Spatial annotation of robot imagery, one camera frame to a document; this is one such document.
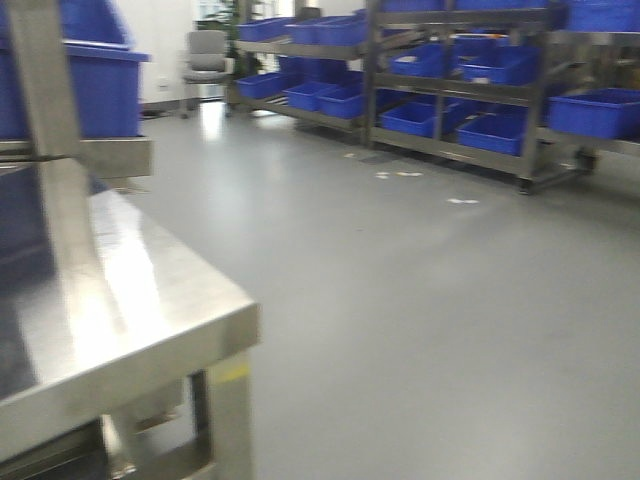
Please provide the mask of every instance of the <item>white wall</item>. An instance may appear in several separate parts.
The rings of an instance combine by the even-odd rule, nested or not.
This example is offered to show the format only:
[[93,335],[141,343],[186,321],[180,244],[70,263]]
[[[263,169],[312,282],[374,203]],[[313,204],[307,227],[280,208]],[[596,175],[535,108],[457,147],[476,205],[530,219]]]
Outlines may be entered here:
[[151,55],[142,69],[141,101],[179,99],[182,94],[181,53],[193,29],[191,0],[116,0],[136,41],[135,50]]
[[308,0],[310,7],[320,7],[323,15],[348,15],[365,8],[365,0]]

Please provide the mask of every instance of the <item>paper scrap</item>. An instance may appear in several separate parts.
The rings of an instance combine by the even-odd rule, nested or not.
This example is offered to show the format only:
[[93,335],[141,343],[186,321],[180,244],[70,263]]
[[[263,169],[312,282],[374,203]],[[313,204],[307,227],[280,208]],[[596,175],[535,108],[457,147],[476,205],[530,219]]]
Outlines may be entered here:
[[450,198],[447,202],[454,205],[476,205],[480,203],[478,200],[460,200],[459,198]]

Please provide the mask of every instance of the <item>chair leg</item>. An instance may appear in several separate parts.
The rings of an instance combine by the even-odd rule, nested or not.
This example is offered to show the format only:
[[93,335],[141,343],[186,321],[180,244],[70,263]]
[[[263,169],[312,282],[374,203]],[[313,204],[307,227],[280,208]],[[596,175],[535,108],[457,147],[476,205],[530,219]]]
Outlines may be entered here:
[[180,97],[180,118],[186,120],[189,118],[189,110],[187,109],[187,103],[189,101],[189,84],[184,82],[184,95]]

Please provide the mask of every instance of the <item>table leg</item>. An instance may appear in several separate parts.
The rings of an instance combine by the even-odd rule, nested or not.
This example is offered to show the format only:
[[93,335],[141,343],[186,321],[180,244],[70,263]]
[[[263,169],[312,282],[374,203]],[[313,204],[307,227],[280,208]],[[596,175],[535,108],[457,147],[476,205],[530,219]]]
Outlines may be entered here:
[[207,433],[217,480],[253,480],[248,352],[192,377],[195,424]]

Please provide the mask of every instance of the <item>stainless steel table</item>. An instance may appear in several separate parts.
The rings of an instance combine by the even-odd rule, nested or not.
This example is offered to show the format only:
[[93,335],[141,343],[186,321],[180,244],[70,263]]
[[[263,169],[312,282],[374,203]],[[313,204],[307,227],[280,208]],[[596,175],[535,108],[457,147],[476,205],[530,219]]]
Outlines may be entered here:
[[[75,160],[0,170],[0,477],[93,429],[131,478],[250,479],[257,340],[245,292]],[[183,378],[193,440],[144,458],[129,414]]]

